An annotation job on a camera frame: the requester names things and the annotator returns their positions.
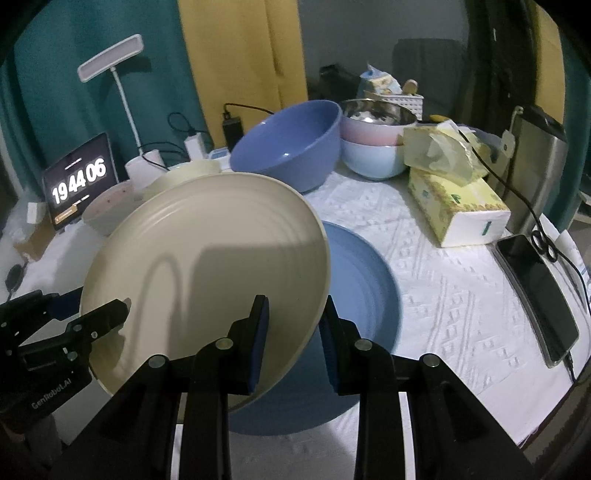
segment blue plate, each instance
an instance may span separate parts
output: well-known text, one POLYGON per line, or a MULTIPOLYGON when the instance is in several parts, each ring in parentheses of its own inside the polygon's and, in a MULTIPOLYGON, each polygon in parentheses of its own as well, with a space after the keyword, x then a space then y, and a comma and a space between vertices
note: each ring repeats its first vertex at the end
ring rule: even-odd
MULTIPOLYGON (((400 292, 388 264, 359 235, 324 222, 330 245, 330 294, 339 317, 356 323, 363 338, 392 351, 401 322, 400 292)), ((229 416, 233 432, 286 435, 333 420, 359 401, 339 397, 326 373, 320 333, 287 375, 265 395, 229 416)))

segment textured tablecloth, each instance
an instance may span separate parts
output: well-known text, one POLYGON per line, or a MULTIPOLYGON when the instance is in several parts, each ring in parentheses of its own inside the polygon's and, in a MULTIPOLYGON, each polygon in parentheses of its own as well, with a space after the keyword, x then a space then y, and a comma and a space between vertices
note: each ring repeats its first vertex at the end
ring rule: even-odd
MULTIPOLYGON (((323 220, 364 237, 390 265, 402 294, 402 328, 393 353, 415 359, 426 352, 439 355, 519 443, 567 392, 568 373, 562 365, 546 367, 530 321, 491 247, 439 248, 408 192, 407 181, 407 176, 401 176, 374 183, 339 168, 306 198, 323 220)), ((29 266, 17 295, 35 288, 65 293, 81 286, 102 242, 83 223, 68 226, 52 241, 44 257, 29 266)), ((580 338, 572 350, 578 374, 589 357, 591 330, 561 265, 553 264, 551 269, 579 326, 580 338)), ((95 384, 88 389, 99 389, 95 384)), ((67 441, 107 398, 91 408, 84 393, 56 415, 60 433, 67 432, 67 441), (72 415, 80 417, 81 425, 68 430, 72 415)), ((409 440, 405 408, 403 418, 405 439, 409 440)), ((231 434, 233 476, 237 480, 351 478, 357 425, 358 408, 354 407, 325 425, 293 435, 231 434)), ((408 478, 414 478, 407 443, 408 478)), ((178 455, 173 464, 178 465, 178 455)))

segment phone screen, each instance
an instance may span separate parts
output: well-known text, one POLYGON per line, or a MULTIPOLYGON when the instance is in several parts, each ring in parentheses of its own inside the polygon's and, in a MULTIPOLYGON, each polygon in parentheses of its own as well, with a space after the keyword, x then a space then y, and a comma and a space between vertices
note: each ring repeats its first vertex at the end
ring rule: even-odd
POLYGON ((556 280, 524 235, 499 240, 496 247, 530 304, 551 363, 557 364, 579 338, 579 330, 556 280))

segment gray chair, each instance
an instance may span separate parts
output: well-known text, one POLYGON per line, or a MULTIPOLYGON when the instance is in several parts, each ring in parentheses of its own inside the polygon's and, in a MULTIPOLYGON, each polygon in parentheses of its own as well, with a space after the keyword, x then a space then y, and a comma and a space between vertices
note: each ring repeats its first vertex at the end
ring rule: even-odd
POLYGON ((423 119, 453 115, 466 66, 466 49, 457 40, 403 38, 392 51, 392 75, 401 85, 416 80, 425 97, 423 119))

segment cream plate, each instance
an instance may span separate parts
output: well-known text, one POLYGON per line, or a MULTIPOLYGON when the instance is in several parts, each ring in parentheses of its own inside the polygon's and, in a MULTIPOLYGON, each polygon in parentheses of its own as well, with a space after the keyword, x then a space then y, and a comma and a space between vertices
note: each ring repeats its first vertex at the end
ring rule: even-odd
POLYGON ((324 227, 304 198, 269 177, 201 177, 144 203, 107 239, 86 277, 81 313, 131 299, 123 328, 93 343, 90 366, 113 394, 155 353, 194 355, 269 297, 256 391, 275 385, 312 336, 330 284, 324 227))

